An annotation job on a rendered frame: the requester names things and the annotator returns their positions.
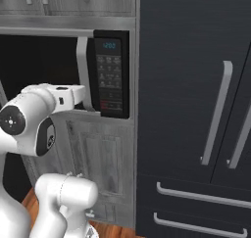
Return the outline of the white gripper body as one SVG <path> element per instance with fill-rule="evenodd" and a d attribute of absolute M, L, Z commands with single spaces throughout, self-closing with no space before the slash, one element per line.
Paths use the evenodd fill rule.
<path fill-rule="evenodd" d="M 85 98 L 85 86 L 84 85 L 72 85 L 70 87 L 71 90 L 71 105 L 74 107 L 75 105 L 81 103 Z"/>

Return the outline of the black built-in microwave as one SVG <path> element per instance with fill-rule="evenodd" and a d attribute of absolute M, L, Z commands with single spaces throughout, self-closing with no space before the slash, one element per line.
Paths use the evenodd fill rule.
<path fill-rule="evenodd" d="M 100 114 L 106 118 L 127 119 L 129 117 L 129 32 L 127 30 L 2 27 L 0 34 L 92 38 Z M 82 103 L 76 108 L 85 110 Z"/>

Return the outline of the black microwave door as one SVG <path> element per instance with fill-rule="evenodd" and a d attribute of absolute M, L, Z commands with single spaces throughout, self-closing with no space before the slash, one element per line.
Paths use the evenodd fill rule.
<path fill-rule="evenodd" d="M 76 37 L 0 34 L 0 81 L 7 100 L 32 84 L 80 84 Z"/>

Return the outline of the grey wood lower cupboard door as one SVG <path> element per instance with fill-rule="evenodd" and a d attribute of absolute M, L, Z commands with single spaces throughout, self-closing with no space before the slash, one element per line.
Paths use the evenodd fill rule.
<path fill-rule="evenodd" d="M 98 200 L 89 208 L 95 220 L 134 226 L 134 121 L 54 116 L 56 142 L 49 163 L 95 182 Z"/>

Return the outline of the grey wood cupboard door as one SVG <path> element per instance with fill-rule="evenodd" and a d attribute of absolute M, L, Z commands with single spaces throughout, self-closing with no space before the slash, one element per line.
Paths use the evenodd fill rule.
<path fill-rule="evenodd" d="M 34 0 L 31 5 L 28 5 L 26 0 L 0 0 L 0 15 L 41 16 L 43 14 L 40 0 Z"/>
<path fill-rule="evenodd" d="M 50 0 L 43 5 L 50 16 L 132 17 L 135 0 Z"/>
<path fill-rule="evenodd" d="M 56 142 L 49 163 L 95 182 L 98 200 L 89 208 L 95 220 L 134 226 L 134 121 L 54 116 Z"/>

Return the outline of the grey wood upper cupboard door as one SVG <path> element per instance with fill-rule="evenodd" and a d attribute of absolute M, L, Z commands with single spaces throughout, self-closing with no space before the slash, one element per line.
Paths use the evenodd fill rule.
<path fill-rule="evenodd" d="M 0 15 L 41 16 L 43 14 L 40 0 L 34 0 L 31 5 L 28 5 L 26 0 L 0 0 Z"/>
<path fill-rule="evenodd" d="M 132 17 L 135 0 L 50 0 L 43 5 L 50 16 Z"/>

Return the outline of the black fridge door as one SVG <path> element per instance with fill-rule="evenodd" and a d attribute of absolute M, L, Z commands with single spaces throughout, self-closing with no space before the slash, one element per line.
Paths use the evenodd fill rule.
<path fill-rule="evenodd" d="M 138 170 L 210 181 L 251 37 L 251 0 L 141 0 Z M 223 61 L 233 72 L 211 159 L 203 156 Z"/>
<path fill-rule="evenodd" d="M 240 130 L 251 104 L 251 47 L 240 78 L 233 107 L 226 126 L 224 140 L 217 159 L 212 182 L 230 188 L 251 191 L 251 130 L 236 169 L 230 169 L 226 161 L 233 154 Z"/>

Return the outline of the black fridge drawer front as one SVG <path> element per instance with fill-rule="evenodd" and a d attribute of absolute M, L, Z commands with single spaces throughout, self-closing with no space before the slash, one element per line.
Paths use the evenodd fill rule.
<path fill-rule="evenodd" d="M 243 208 L 188 197 L 165 195 L 157 190 L 157 183 L 160 183 L 160 188 L 164 190 L 238 200 L 249 203 L 250 207 Z M 136 205 L 176 214 L 251 224 L 251 191 L 212 184 L 139 174 L 137 175 Z"/>
<path fill-rule="evenodd" d="M 209 235 L 200 232 L 186 231 L 183 229 L 167 227 L 156 224 L 153 219 L 153 212 L 158 213 L 158 218 L 171 220 L 192 225 L 204 226 L 224 231 L 242 233 L 243 228 L 248 231 L 248 237 L 251 238 L 251 225 L 237 224 L 218 220 L 212 220 L 204 217 L 192 216 L 188 214 L 177 214 L 167 211 L 160 211 L 151 208 L 136 208 L 136 234 L 145 238 L 224 238 L 221 236 Z"/>

